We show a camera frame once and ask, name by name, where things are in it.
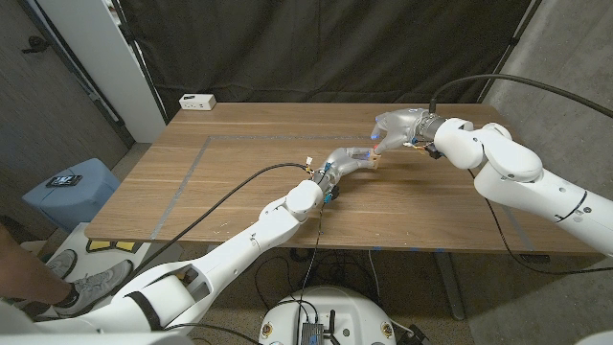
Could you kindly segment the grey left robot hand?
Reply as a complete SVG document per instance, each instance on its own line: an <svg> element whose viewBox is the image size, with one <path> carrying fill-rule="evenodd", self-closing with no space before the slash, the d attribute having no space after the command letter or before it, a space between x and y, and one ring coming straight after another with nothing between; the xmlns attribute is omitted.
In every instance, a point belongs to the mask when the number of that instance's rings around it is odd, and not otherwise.
<svg viewBox="0 0 613 345"><path fill-rule="evenodd" d="M337 185L344 175L358 169L375 170L377 164L377 156L372 148L339 148L330 154L311 180L324 192Z"/></svg>

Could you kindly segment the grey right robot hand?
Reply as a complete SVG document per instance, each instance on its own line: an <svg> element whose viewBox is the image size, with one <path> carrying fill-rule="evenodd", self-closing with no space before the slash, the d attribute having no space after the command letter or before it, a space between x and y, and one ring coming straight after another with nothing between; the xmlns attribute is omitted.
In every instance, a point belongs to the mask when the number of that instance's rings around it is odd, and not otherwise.
<svg viewBox="0 0 613 345"><path fill-rule="evenodd" d="M435 134L444 122L445 118L423 108L405 108L377 115L371 134L373 140L380 139L375 153L416 144L428 146L434 142Z"/></svg>

